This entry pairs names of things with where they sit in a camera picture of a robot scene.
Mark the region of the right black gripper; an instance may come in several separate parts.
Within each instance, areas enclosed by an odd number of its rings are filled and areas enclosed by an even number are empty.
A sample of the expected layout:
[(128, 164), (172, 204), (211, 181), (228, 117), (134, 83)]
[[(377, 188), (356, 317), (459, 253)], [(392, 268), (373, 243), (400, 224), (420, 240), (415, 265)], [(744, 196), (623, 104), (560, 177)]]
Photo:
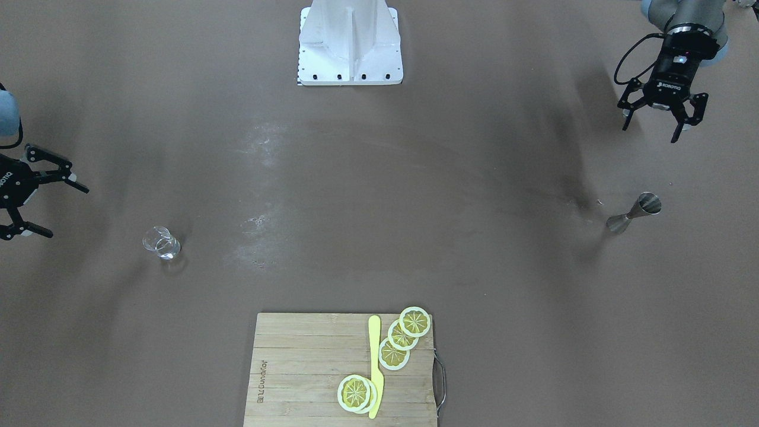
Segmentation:
[[(89, 187), (79, 184), (76, 174), (72, 171), (73, 163), (68, 158), (34, 144), (26, 144), (24, 149), (25, 162), (1, 154), (1, 208), (7, 211), (11, 219), (10, 225), (1, 225), (1, 239), (5, 241), (13, 240), (17, 235), (36, 234), (46, 238), (54, 236), (51, 230), (22, 219), (17, 209), (26, 205), (42, 184), (60, 181), (84, 194), (90, 192)], [(56, 168), (33, 171), (27, 164), (41, 161), (52, 163)]]

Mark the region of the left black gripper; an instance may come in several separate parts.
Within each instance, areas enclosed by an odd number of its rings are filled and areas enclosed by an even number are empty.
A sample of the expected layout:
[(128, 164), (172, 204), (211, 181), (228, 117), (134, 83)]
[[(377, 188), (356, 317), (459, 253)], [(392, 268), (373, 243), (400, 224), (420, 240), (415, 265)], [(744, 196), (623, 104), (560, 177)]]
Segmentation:
[[(649, 81), (631, 80), (626, 84), (617, 107), (623, 111), (623, 132), (628, 130), (634, 112), (651, 106), (671, 111), (677, 125), (670, 143), (680, 140), (686, 127), (700, 124), (709, 100), (708, 93), (692, 94), (691, 84), (703, 60), (714, 58), (713, 32), (702, 25), (678, 25), (664, 34), (661, 51)], [(643, 90), (641, 98), (630, 101), (630, 95)], [(692, 107), (688, 114), (686, 103)]]

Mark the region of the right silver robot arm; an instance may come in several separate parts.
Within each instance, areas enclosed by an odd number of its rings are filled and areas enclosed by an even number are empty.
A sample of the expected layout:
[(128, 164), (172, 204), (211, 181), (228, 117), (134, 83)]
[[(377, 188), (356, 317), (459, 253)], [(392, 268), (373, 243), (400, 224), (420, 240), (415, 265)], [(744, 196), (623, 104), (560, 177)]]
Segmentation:
[[(17, 140), (5, 144), (2, 149), (20, 146), (24, 138), (23, 121), (15, 97), (1, 86), (2, 136)], [(53, 232), (45, 227), (28, 222), (19, 212), (43, 184), (64, 182), (68, 186), (88, 193), (89, 189), (78, 182), (72, 171), (73, 164), (65, 157), (34, 144), (26, 144), (24, 156), (14, 159), (1, 155), (1, 208), (7, 211), (11, 224), (1, 226), (1, 238), (10, 241), (17, 235), (32, 234), (52, 238)]]

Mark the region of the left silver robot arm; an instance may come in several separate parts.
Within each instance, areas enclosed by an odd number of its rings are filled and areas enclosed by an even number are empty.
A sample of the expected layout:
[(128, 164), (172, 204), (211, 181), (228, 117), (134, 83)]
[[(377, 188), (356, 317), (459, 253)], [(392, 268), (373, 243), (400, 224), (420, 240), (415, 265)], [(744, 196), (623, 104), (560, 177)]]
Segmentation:
[(617, 106), (623, 111), (623, 130), (634, 112), (643, 106), (669, 111), (676, 119), (671, 143), (684, 129), (704, 119), (709, 95), (693, 94), (691, 84), (703, 62), (713, 64), (728, 52), (729, 37), (723, 13), (724, 1), (643, 1), (642, 13), (658, 30), (643, 36), (662, 40), (655, 62), (648, 67), (649, 80), (633, 77), (624, 82)]

